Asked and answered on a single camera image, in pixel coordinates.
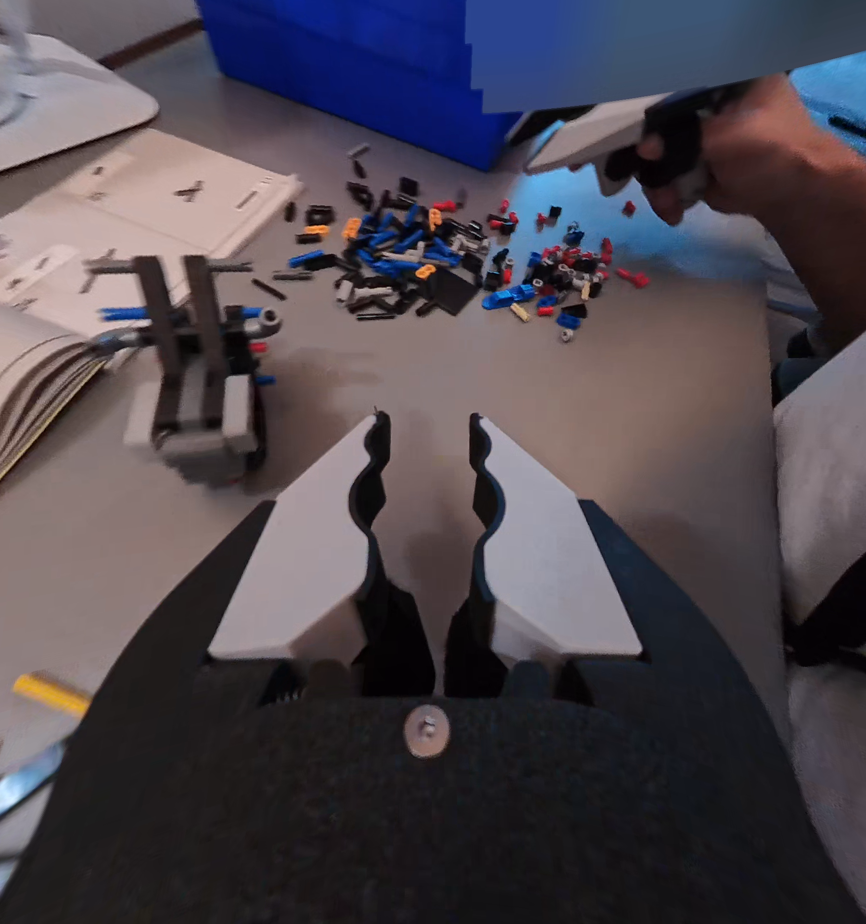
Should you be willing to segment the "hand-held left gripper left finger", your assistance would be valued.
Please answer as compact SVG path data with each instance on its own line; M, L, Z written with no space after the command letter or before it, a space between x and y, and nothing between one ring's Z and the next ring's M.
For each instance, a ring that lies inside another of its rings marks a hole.
M216 661L334 661L364 695L428 695L435 664L412 594L384 566L391 417L377 411L277 495L208 646Z

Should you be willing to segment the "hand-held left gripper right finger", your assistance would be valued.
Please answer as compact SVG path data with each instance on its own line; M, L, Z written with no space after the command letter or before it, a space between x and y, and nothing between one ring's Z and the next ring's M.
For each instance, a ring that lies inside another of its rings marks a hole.
M511 670L634 661L643 653L576 493L490 418L473 413L469 461L473 546L469 591L453 616L446 695L497 695Z

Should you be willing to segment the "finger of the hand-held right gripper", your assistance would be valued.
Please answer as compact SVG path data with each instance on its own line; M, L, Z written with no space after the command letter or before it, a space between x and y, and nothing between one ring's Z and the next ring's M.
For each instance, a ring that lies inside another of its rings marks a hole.
M596 105L562 124L528 160L523 173L537 176L583 167L638 144L645 134L647 110L667 98L662 93Z

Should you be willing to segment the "grey black toy brick model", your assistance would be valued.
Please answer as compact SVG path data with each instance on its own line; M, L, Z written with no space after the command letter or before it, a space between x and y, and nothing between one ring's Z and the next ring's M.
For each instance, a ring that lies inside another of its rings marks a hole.
M228 487L257 471L267 455L262 388L274 379L261 373L267 340L281 329L273 308L222 307L216 278L250 273L247 261L183 258L188 297L176 307L162 261L153 256L86 260L91 276L133 275L139 308L103 308L105 321L138 321L97 335L92 351L111 358L152 349L160 376L136 391L125 445L171 468L185 482Z

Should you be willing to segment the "pile of small toy pins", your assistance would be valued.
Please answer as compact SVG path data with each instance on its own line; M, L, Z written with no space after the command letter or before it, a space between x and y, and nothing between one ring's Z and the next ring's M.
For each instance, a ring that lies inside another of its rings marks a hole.
M409 312L456 317L479 299L485 311L520 322L554 321L569 342L611 278L637 290L649 283L645 271L615 263L609 237L590 239L577 221L563 226L557 242L516 253L510 243L521 219L506 199L477 221L466 213L464 189L425 202L419 182L400 177L394 190L376 193L362 163L368 153L367 145L348 153L355 178L344 188L356 214L341 221L329 204L285 207L286 222L303 220L293 237L298 251L282 268L254 279L258 292L283 302L288 295L278 283L311 282L335 271L333 301L358 322Z

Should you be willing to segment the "person's right forearm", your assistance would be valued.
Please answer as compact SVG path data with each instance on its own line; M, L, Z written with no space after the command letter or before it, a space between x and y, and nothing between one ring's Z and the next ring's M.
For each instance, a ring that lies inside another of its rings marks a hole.
M833 353L866 332L866 160L800 106L759 107L744 210L774 237L819 313Z

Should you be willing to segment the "person's right hand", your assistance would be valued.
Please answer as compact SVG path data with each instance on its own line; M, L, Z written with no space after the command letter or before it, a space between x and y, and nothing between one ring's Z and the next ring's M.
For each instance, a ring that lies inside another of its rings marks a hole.
M836 141L814 122L788 74L759 77L704 121L702 200L721 214L767 218Z

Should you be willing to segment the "blue plastic bin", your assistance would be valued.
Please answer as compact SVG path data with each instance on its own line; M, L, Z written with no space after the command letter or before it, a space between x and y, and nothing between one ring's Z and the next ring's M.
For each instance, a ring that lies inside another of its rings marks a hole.
M463 1L197 1L223 75L488 171L520 112L471 87Z

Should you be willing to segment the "yellow toy axle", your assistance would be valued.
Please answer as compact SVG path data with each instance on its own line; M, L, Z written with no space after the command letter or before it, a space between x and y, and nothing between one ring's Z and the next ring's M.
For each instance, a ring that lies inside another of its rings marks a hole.
M91 695L44 674L23 674L12 686L14 695L37 703L49 710L83 718L92 703Z

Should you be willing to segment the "person's white shirt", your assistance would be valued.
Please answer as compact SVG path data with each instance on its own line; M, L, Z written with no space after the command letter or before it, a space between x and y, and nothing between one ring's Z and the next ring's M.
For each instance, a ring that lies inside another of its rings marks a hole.
M793 760L866 913L866 333L774 422Z

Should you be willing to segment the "pile of large toy beams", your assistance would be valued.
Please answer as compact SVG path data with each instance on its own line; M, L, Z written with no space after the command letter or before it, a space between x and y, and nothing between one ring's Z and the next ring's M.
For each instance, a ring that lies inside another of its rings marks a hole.
M0 777L0 825L53 784L73 736L69 733L18 769Z

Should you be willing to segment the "open instruction booklet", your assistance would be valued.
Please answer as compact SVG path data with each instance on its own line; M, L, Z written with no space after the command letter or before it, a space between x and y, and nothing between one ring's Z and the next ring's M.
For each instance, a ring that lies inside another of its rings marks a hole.
M183 307L185 256L237 260L303 189L297 175L147 129L0 218L0 481L101 370L135 352L92 351L97 335L139 326L101 309L143 296L135 276L91 276L86 260L158 257Z

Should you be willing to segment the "white document stand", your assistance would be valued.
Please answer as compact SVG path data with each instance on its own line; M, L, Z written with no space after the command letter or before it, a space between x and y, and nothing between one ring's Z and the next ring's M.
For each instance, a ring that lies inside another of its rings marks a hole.
M30 29L28 2L0 1L0 174L154 119L146 92Z

